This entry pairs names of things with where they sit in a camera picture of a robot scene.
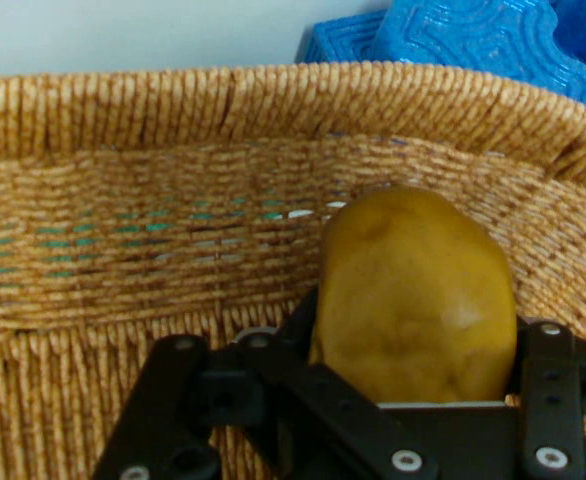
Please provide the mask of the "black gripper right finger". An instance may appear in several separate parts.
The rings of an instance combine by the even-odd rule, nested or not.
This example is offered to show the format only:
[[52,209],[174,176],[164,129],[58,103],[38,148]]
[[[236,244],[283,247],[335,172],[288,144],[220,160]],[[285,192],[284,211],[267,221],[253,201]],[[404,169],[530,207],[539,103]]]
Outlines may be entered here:
[[441,479],[586,479],[586,340],[549,321],[518,323],[503,402],[387,403],[439,464]]

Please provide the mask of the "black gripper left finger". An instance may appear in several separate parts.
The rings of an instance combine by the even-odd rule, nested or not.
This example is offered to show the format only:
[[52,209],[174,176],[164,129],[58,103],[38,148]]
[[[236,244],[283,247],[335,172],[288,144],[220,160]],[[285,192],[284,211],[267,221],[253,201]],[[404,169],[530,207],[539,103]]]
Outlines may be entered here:
[[417,436],[307,356],[309,292],[278,328],[214,350],[195,335],[157,341],[94,470],[97,479],[218,479],[217,427],[243,431],[281,479],[435,479]]

